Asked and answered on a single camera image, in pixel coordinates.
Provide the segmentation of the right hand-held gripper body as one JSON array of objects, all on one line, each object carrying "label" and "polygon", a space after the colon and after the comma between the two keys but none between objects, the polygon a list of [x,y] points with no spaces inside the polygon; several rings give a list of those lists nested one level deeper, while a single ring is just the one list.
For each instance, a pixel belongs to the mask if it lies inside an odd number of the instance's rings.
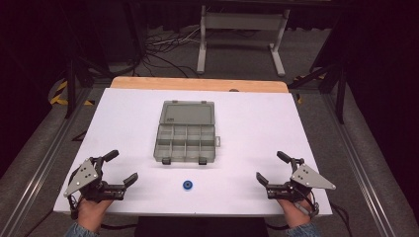
[{"label": "right hand-held gripper body", "polygon": [[265,180],[265,189],[269,199],[285,199],[294,204],[310,217],[319,213],[319,204],[315,198],[309,198],[313,189],[335,190],[336,186],[310,168],[302,158],[281,157],[292,166],[290,179],[282,185],[270,184]]}]

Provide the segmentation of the grey plastic compartment box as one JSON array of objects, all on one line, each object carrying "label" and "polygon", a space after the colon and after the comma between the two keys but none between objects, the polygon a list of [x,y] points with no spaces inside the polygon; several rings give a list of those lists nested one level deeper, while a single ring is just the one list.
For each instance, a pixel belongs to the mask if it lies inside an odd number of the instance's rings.
[{"label": "grey plastic compartment box", "polygon": [[213,163],[220,139],[215,134],[214,102],[165,101],[153,157],[163,165],[173,162]]}]

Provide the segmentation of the black metal stand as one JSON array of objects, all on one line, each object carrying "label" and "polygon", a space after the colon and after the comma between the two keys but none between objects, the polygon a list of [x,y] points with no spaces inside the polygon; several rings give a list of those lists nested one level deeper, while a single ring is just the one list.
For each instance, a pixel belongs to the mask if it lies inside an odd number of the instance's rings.
[{"label": "black metal stand", "polygon": [[343,108],[346,91],[345,41],[348,26],[350,26],[350,16],[347,13],[341,13],[311,65],[309,74],[295,77],[288,85],[290,89],[298,89],[302,85],[318,79],[320,76],[323,76],[323,79],[318,84],[318,90],[321,94],[329,94],[335,85],[338,85],[335,115],[341,124],[344,123]]},{"label": "black metal stand", "polygon": [[106,60],[97,36],[88,0],[58,0],[62,17],[62,47],[66,59],[68,106],[66,118],[75,112],[76,81],[81,86],[93,86],[94,79],[89,69],[99,72],[107,69]]}]

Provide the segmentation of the person's right hand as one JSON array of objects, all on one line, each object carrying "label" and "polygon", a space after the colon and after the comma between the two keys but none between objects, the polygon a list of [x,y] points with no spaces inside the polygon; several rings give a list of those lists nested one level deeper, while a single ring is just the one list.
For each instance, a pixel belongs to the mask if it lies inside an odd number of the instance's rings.
[{"label": "person's right hand", "polygon": [[290,228],[295,228],[311,221],[310,216],[297,208],[293,202],[286,199],[278,199],[278,203],[284,211],[286,222]]}]

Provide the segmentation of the wooden board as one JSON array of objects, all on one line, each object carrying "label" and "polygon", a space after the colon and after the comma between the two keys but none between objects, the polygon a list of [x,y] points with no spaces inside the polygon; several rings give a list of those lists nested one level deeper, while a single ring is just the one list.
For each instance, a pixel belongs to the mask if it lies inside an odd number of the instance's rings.
[{"label": "wooden board", "polygon": [[282,81],[127,76],[114,78],[111,88],[257,93],[287,93],[289,91],[287,84]]}]

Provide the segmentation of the person's left hand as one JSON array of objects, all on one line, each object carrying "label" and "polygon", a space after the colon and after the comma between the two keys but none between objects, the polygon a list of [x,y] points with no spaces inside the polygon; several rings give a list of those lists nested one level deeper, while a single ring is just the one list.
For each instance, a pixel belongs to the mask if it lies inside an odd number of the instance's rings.
[{"label": "person's left hand", "polygon": [[98,234],[101,229],[101,224],[104,220],[107,209],[113,202],[111,200],[102,200],[95,202],[82,198],[78,205],[78,219],[77,223],[95,233]]}]

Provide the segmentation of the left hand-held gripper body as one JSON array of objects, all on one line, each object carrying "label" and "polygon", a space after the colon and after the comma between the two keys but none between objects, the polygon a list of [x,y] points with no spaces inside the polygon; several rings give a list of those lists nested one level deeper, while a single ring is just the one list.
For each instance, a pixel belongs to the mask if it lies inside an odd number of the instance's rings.
[{"label": "left hand-held gripper body", "polygon": [[126,192],[126,185],[109,185],[103,181],[102,167],[105,162],[114,159],[114,156],[90,157],[87,158],[71,175],[67,189],[63,195],[70,205],[70,214],[73,220],[78,218],[79,203],[73,196],[79,192],[80,195],[94,202],[102,200],[123,200]]}]

